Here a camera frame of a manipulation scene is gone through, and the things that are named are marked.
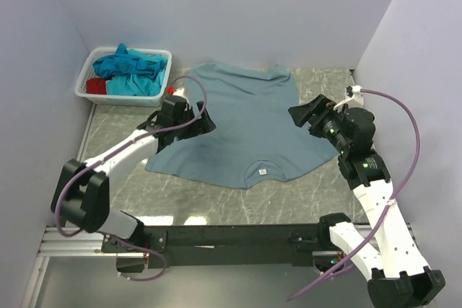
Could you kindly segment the grey-blue t shirt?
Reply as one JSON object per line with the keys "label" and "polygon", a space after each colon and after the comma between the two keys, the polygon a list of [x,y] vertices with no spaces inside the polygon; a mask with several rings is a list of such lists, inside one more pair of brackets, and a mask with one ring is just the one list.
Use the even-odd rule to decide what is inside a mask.
{"label": "grey-blue t shirt", "polygon": [[184,81],[191,102],[206,100],[216,128],[175,141],[148,160],[145,170],[226,188],[303,176],[337,152],[298,128],[288,109],[299,104],[288,69],[265,71],[223,63],[193,67]]}

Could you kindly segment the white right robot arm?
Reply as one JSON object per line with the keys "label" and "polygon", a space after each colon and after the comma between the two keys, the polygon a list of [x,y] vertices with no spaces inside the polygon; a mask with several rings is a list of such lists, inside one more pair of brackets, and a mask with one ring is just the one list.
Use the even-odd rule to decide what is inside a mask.
{"label": "white right robot arm", "polygon": [[318,244],[327,250],[336,247],[344,257],[289,299],[346,272],[350,261],[364,276],[375,307],[428,305],[444,288],[445,278],[420,253],[396,201],[402,187],[393,186],[385,162],[372,147],[375,116],[362,108],[360,97],[336,103],[322,94],[288,112],[297,127],[308,123],[310,135],[328,140],[337,150],[341,174],[372,227],[362,237],[340,215],[324,216],[318,223]]}

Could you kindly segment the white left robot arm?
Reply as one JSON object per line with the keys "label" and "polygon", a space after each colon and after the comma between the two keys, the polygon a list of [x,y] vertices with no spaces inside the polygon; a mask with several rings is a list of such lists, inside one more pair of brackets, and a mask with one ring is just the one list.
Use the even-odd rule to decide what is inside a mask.
{"label": "white left robot arm", "polygon": [[129,252],[147,242],[144,223],[110,207],[111,186],[144,159],[159,154],[177,140],[209,133],[216,128],[206,101],[191,106],[185,97],[170,95],[122,142],[103,154],[80,162],[69,160],[62,168],[51,202],[56,228],[63,221],[80,232],[107,234]]}

